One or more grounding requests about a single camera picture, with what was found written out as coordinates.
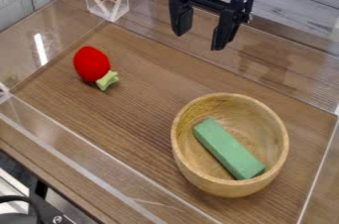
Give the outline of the red plush strawberry toy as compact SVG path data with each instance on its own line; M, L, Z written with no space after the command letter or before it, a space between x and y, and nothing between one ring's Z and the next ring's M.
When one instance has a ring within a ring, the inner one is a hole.
M83 47L75 54L74 65L85 82L93 82L102 91L119 81L107 55L94 47Z

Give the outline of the light wooden bowl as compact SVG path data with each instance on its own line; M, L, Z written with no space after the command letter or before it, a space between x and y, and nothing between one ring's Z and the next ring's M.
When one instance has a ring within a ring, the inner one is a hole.
M236 93L194 99L171 128L178 168L205 192L249 196L277 178L289 154L289 134L276 112Z

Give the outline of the green rectangular block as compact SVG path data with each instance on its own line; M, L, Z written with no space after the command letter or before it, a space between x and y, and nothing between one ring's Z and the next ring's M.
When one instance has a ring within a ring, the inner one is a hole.
M194 136L236 179L252 179L265 173L264 162L214 118L194 127Z

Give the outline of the clear acrylic corner bracket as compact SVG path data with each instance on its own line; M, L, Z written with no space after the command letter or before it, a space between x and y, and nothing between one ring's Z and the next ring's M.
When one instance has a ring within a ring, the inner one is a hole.
M129 11L129 0L85 0L89 11L114 23Z

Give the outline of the black table clamp mount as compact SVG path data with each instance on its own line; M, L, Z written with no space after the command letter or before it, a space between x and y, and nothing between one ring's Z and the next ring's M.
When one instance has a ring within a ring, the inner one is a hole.
M0 178L0 224L77 224L47 201L49 187L38 181L35 189L23 189Z

